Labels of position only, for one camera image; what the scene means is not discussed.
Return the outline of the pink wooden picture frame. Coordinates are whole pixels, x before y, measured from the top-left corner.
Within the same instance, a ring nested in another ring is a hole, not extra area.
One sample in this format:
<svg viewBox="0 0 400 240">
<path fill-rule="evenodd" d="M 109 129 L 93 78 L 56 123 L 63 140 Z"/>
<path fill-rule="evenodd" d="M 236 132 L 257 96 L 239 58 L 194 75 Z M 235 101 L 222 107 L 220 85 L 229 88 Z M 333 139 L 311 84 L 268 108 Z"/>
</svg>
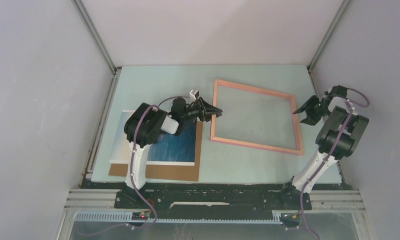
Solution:
<svg viewBox="0 0 400 240">
<path fill-rule="evenodd" d="M 238 89 L 238 90 L 247 91 L 247 92 L 252 92 L 252 93 L 256 93 L 256 94 L 263 94 L 263 95 L 287 99 L 287 100 L 289 100 L 290 109 L 292 111 L 297 110 L 296 97 L 293 94 L 276 91 L 276 90 L 260 88 L 260 87 L 255 87 L 255 86 L 250 86 L 250 85 L 245 85 L 245 84 L 241 84 L 241 83 L 235 83 L 235 82 L 222 80 L 222 79 L 214 80 L 213 106 L 217 106 L 218 87 L 219 86 Z M 291 117 L 292 117 L 292 121 L 293 121 L 293 129 L 294 129 L 294 136 L 295 136 L 295 142 L 296 142 L 295 149 L 273 146 L 273 145 L 265 145 L 265 144 L 247 142 L 247 141 L 240 141 L 240 140 L 229 139 L 229 138 L 224 138 L 224 137 L 218 137 L 216 135 L 216 117 L 215 116 L 213 116 L 212 120 L 211 120 L 210 140 L 212 142 L 217 142 L 217 143 L 222 143 L 222 144 L 230 144 L 230 145 L 235 145 L 235 146 L 261 149 L 261 150 L 274 151 L 274 152 L 279 152 L 279 153 L 301 156 L 304 154 L 304 146 L 303 146 L 303 140 L 302 140 L 302 136 L 301 136 L 300 120 L 299 120 L 298 115 L 296 115 L 296 114 L 292 114 Z"/>
</svg>

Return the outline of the landscape photo print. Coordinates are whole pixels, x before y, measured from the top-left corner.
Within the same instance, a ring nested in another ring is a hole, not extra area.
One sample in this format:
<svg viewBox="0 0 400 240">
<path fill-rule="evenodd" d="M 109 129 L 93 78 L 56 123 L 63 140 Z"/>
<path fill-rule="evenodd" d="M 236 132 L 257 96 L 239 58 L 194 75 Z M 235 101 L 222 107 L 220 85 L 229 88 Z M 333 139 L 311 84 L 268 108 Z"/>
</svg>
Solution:
<svg viewBox="0 0 400 240">
<path fill-rule="evenodd" d="M 128 164 L 131 150 L 127 135 L 123 127 L 134 110 L 123 110 L 119 120 L 112 153 L 109 162 L 111 164 Z M 152 145 L 147 156 L 148 165 L 159 166 L 193 166 L 195 162 L 197 123 L 188 121 L 179 136 L 162 134 L 158 142 Z"/>
</svg>

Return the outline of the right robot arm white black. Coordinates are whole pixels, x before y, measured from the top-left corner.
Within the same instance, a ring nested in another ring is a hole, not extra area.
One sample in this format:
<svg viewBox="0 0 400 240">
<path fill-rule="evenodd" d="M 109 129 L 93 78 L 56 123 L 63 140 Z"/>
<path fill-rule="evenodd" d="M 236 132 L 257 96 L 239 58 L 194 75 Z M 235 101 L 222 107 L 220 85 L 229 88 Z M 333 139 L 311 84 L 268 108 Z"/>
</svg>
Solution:
<svg viewBox="0 0 400 240">
<path fill-rule="evenodd" d="M 369 118 L 358 114 L 355 107 L 366 108 L 369 99 L 360 93 L 365 100 L 358 103 L 348 97 L 349 87 L 336 85 L 324 93 L 324 97 L 311 96 L 301 107 L 293 112 L 294 115 L 305 113 L 301 123 L 315 126 L 326 117 L 315 143 L 316 152 L 306 166 L 283 185 L 279 194 L 279 204 L 285 209 L 291 209 L 304 201 L 314 187 L 316 181 L 332 165 L 356 150 L 368 124 Z"/>
</svg>

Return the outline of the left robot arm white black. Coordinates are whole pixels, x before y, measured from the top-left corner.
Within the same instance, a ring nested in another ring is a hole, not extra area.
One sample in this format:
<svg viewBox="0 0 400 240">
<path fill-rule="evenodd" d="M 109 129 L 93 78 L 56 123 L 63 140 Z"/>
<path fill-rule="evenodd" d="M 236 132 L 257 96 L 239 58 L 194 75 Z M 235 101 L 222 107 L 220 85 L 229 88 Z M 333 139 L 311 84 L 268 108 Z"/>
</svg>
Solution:
<svg viewBox="0 0 400 240">
<path fill-rule="evenodd" d="M 126 121 L 123 130 L 130 148 L 130 164 L 126 185 L 131 189 L 126 201 L 133 208 L 145 204 L 146 195 L 140 189 L 146 183 L 148 151 L 162 135 L 179 136 L 187 122 L 200 120 L 209 122 L 222 116 L 223 110 L 195 96 L 190 103 L 186 96 L 174 96 L 158 105 L 142 103 Z"/>
</svg>

